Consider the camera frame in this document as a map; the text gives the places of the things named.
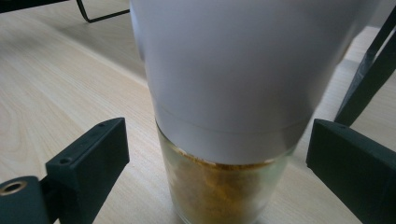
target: black bracket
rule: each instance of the black bracket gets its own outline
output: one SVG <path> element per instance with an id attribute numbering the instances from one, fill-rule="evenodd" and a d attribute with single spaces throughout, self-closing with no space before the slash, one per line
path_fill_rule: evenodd
<path id="1" fill-rule="evenodd" d="M 396 152 L 315 119 L 307 166 L 363 223 L 396 223 Z"/>
<path id="2" fill-rule="evenodd" d="M 128 162 L 125 119 L 99 123 L 48 161 L 41 181 L 0 185 L 0 223 L 93 223 Z"/>
<path id="3" fill-rule="evenodd" d="M 90 19 L 90 18 L 88 18 L 87 12 L 85 11 L 85 7 L 84 7 L 84 4 L 82 3 L 82 0 L 77 0 L 77 4 L 78 4 L 78 8 L 79 8 L 79 11 L 81 12 L 82 17 L 88 23 L 93 23 L 93 22 L 96 22 L 96 21 L 102 21 L 102 20 L 105 20 L 105 19 L 108 19 L 108 18 L 112 18 L 112 17 L 116 17 L 116 16 L 119 16 L 119 15 L 122 15 L 122 14 L 129 13 L 129 9 L 126 9 L 126 10 L 123 10 L 123 11 L 119 11 L 119 12 L 116 12 L 116 13 L 105 15 L 103 17 Z"/>
<path id="4" fill-rule="evenodd" d="M 396 153 L 349 128 L 396 68 L 395 26 L 396 7 L 367 49 L 334 122 L 314 121 L 306 157 L 363 223 L 396 223 Z"/>

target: white cap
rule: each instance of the white cap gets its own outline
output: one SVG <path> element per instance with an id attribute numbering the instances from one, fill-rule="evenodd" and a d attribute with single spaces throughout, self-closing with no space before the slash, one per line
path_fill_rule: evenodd
<path id="1" fill-rule="evenodd" d="M 192 156 L 248 164 L 298 142 L 377 1 L 131 3 L 165 136 Z"/>

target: white cylindrical container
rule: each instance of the white cylindrical container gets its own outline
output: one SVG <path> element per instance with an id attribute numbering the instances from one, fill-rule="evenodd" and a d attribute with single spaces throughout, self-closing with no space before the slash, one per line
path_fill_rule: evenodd
<path id="1" fill-rule="evenodd" d="M 265 180 L 278 180 L 284 165 L 276 165 L 285 164 L 334 67 L 377 4 L 131 0 L 170 189 L 186 222 L 255 220 L 268 198 L 262 189 L 275 185 Z M 239 182 L 249 179 L 255 181 L 244 189 Z M 181 192 L 188 185 L 198 187 Z M 264 203 L 253 203 L 256 196 Z M 205 205 L 187 212 L 183 200 Z M 238 209 L 219 208 L 226 202 Z M 196 214 L 208 212 L 215 215 Z M 227 219 L 231 213 L 239 217 Z"/>

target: transparent glass jar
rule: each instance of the transparent glass jar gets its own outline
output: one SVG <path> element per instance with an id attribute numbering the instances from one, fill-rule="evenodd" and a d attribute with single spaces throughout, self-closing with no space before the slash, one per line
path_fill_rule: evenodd
<path id="1" fill-rule="evenodd" d="M 218 164 L 187 154 L 158 133 L 173 204 L 191 224 L 256 221 L 291 153 L 257 164 Z"/>

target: light wooden table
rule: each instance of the light wooden table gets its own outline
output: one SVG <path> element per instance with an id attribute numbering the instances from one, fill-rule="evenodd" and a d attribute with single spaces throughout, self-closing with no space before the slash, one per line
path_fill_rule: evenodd
<path id="1" fill-rule="evenodd" d="M 86 2 L 92 17 L 127 7 L 127 0 Z M 376 32 L 368 27 L 355 39 L 314 118 L 333 119 Z M 352 127 L 396 148 L 395 96 L 392 77 Z M 0 15 L 0 182 L 44 177 L 46 161 L 115 117 L 126 118 L 131 162 L 95 223 L 181 223 L 129 14 L 88 24 L 68 1 Z M 311 124 L 258 223 L 360 223 L 306 168 L 310 130 Z"/>

